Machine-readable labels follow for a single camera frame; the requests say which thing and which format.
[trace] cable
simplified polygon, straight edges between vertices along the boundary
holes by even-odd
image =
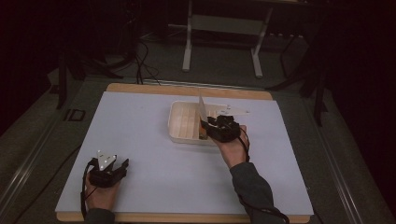
[[[91,191],[91,193],[89,193],[89,194],[87,195],[87,197],[85,197],[85,200],[87,200],[87,199],[91,196],[91,194],[93,194],[97,189],[98,189],[97,187],[96,187],[95,189],[93,189],[93,190]]]
[[[52,177],[50,178],[50,180],[47,182],[47,184],[43,187],[42,190],[40,190],[40,192],[38,192],[38,194],[35,196],[35,198],[22,210],[22,212],[17,216],[17,219],[15,219],[15,221],[13,222],[14,224],[16,224],[20,218],[24,215],[24,213],[29,210],[29,208],[35,203],[35,201],[41,196],[41,194],[44,192],[44,190],[50,185],[50,182],[52,182],[52,180],[55,178],[55,176],[59,173],[59,171],[62,169],[62,167],[64,166],[64,164],[73,156],[73,154],[75,152],[77,152],[79,149],[81,148],[81,145],[79,145],[78,147],[76,147],[67,157],[66,159],[64,159],[64,161],[61,163],[61,165],[58,167],[58,169],[55,171],[55,173],[52,175]]]
[[[241,195],[238,194],[238,197],[239,197],[240,202],[241,202],[243,205],[245,205],[245,206],[247,206],[247,207],[250,207],[250,208],[252,208],[252,209],[254,209],[254,210],[257,210],[257,211],[266,213],[266,214],[268,214],[268,215],[282,218],[283,221],[284,221],[286,224],[290,224],[289,218],[288,218],[285,214],[283,214],[283,213],[277,211],[276,209],[271,208],[271,207],[258,208],[258,207],[255,207],[255,206],[253,206],[253,205],[247,203],[247,202],[242,198]]]
[[[147,57],[148,57],[148,55],[149,55],[149,47],[147,46],[147,44],[145,44],[145,43],[142,42],[142,41],[139,41],[139,44],[141,44],[141,45],[143,45],[143,46],[145,47],[146,53],[145,53],[145,55],[143,56],[143,58],[140,58],[140,56],[136,54],[136,63],[137,63],[136,84],[144,84],[144,83],[143,83],[143,80],[144,80],[145,78],[152,77],[152,78],[154,78],[154,79],[157,81],[157,83],[161,86],[160,81],[156,78],[156,76],[158,76],[158,74],[160,73],[160,71],[159,71],[158,69],[154,68],[154,67],[151,67],[151,66],[148,66],[148,65],[145,64],[145,60],[147,59]],[[150,74],[149,77],[143,77],[143,76],[142,76],[142,66],[144,66],[144,68],[146,69],[146,71]],[[157,73],[156,73],[155,75],[153,75],[153,74],[149,71],[149,68],[154,69]]]
[[[97,159],[92,158],[91,161],[88,162],[87,166],[85,167],[84,175],[82,176],[82,190],[81,190],[81,193],[79,194],[79,201],[80,201],[80,206],[81,206],[81,214],[84,219],[85,219],[85,216],[87,216],[87,208],[85,206],[85,199],[88,198],[88,197],[85,197],[85,186],[86,186],[85,181],[87,179],[88,169],[90,168],[90,166],[94,166],[96,162],[97,162]]]
[[[250,161],[250,156],[248,155],[248,149],[250,147],[250,142],[248,141],[248,134],[247,132],[245,132],[245,130],[243,130],[242,128],[240,128],[241,131],[245,134],[245,137],[247,139],[247,145],[245,144],[245,142],[242,140],[241,136],[238,136],[238,140],[241,142],[242,147],[245,150],[245,153],[247,154],[247,158],[246,158],[246,162]]]

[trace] table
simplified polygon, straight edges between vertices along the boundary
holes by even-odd
[[[234,102],[244,106],[251,105],[250,114],[254,116],[259,116],[258,108],[260,110],[261,105],[276,103],[271,101],[271,94],[264,91],[131,84],[109,85],[97,108],[58,202],[57,218],[61,221],[82,220],[78,200],[83,167],[90,157],[94,157],[95,151],[91,152],[91,150],[96,150],[99,147],[112,147],[112,152],[119,156],[118,162],[123,162],[126,158],[130,159],[128,175],[121,182],[120,197],[115,207],[118,222],[248,223],[248,216],[233,192],[231,176],[227,175],[228,169],[215,147],[173,143],[165,134],[167,132],[164,127],[166,120],[153,118],[148,123],[146,119],[141,119],[140,115],[137,115],[138,111],[143,111],[142,113],[147,118],[155,117],[163,112],[169,113],[169,108],[166,107],[169,107],[170,102],[175,99],[196,99],[199,93],[205,97],[208,104],[213,101],[221,101],[222,103]],[[134,111],[134,115],[130,117],[131,120],[121,119],[125,116],[125,112],[129,113],[129,109]],[[255,129],[254,124],[249,123],[247,118],[239,118],[239,120],[248,124],[248,129]],[[271,117],[263,120],[273,122],[276,118]],[[131,125],[139,127],[138,132],[132,130]],[[277,141],[277,144],[284,144],[284,146],[271,147],[273,149],[269,148],[265,152],[251,147],[251,161],[255,162],[259,171],[267,170],[264,176],[267,176],[268,182],[274,186],[275,203],[280,206],[281,210],[286,210],[285,213],[291,211],[290,215],[287,213],[291,223],[305,223],[313,215],[313,210],[304,187],[304,181],[292,153],[285,127],[276,125],[274,132],[277,138],[287,138],[288,141]],[[138,139],[142,140],[148,134],[151,134],[157,141],[140,141],[132,144]],[[253,133],[249,138],[253,146],[259,145],[260,141],[265,139],[265,137],[258,137]],[[261,164],[262,155],[271,158],[272,161],[277,161],[279,158],[282,160],[290,158],[290,161],[273,164],[263,162],[266,164]],[[280,169],[282,175],[275,175],[274,171],[271,171],[271,167]],[[268,174],[270,171],[273,173],[273,177]],[[282,199],[283,195],[288,195],[288,199]],[[189,207],[196,209],[197,212],[185,210]]]

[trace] table leg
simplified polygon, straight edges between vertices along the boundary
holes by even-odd
[[[251,50],[251,58],[253,60],[254,73],[256,74],[257,78],[262,77],[262,66],[260,65],[259,52],[260,52],[260,48],[262,47],[262,41],[264,40],[265,32],[267,30],[268,22],[271,18],[272,12],[273,9],[270,7],[267,11],[267,15],[265,16],[265,21],[262,22],[262,28],[259,33],[259,40],[257,41],[256,47]]]
[[[186,49],[184,50],[184,59],[183,59],[183,72],[190,71],[190,62],[191,62],[191,17],[192,17],[192,0],[189,1],[189,17],[187,18],[187,43]]]

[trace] metal stand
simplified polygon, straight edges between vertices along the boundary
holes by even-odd
[[[262,47],[262,41],[271,19],[273,9],[267,10],[264,21],[241,20],[223,17],[213,17],[192,14],[192,0],[189,1],[189,15],[187,18],[187,42],[184,50],[184,59],[182,70],[190,71],[191,64],[191,31],[192,29],[207,30],[214,32],[225,32],[242,35],[258,35],[259,39],[256,46],[251,49],[251,58],[253,61],[254,72],[257,78],[262,77],[262,67],[260,65],[259,52]]]

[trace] white surface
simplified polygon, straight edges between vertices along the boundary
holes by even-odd
[[[82,173],[103,150],[118,155],[115,168],[130,159],[115,212],[245,214],[215,147],[171,141],[167,121],[174,101],[198,102],[198,97],[105,92],[56,212],[79,211]],[[275,206],[287,215],[312,215],[277,103],[209,97],[205,102],[250,112],[235,120],[247,125],[251,161],[271,185]]]
[[[224,115],[224,116],[235,116],[235,115],[247,115],[249,112],[246,109],[238,108],[235,106],[227,105],[226,108],[222,110],[216,111],[218,116],[219,115]]]

